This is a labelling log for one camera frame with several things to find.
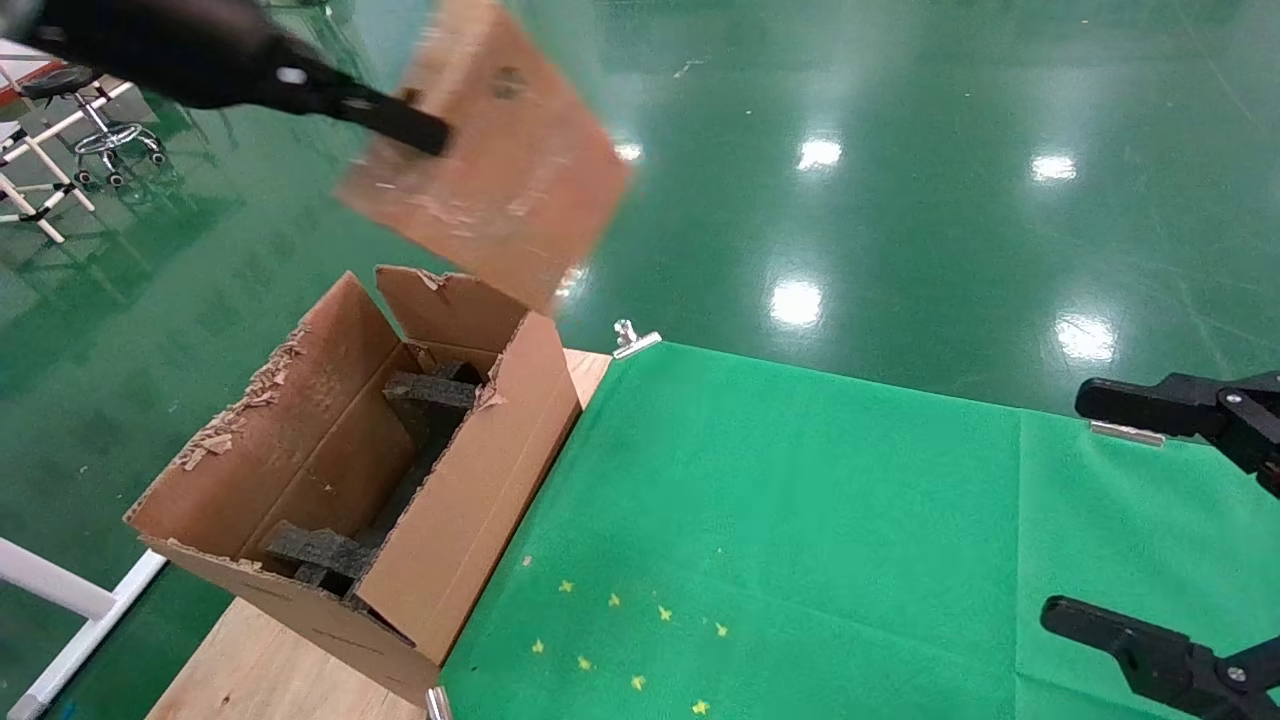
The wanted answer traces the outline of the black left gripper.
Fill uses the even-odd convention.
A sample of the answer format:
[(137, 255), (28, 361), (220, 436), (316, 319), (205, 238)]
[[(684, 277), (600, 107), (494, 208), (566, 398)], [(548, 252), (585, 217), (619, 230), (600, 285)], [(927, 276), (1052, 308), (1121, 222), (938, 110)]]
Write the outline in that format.
[(278, 65), (289, 36), (256, 1), (23, 1), (20, 44), (188, 108), (261, 104), (361, 126), (442, 156), (451, 126), (324, 61)]

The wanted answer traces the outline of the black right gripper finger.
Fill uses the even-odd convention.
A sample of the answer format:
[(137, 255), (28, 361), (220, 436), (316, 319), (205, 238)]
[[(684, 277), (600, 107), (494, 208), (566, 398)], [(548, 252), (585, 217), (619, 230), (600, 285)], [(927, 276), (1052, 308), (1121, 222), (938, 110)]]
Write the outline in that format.
[(1279, 638), (1220, 656), (1171, 629), (1070, 597), (1039, 611), (1050, 633), (1112, 657), (1133, 694), (1198, 719), (1277, 719)]
[(1074, 409), (1092, 421), (1198, 436), (1279, 497), (1276, 372), (1236, 380), (1171, 373), (1153, 386), (1089, 378), (1078, 389)]

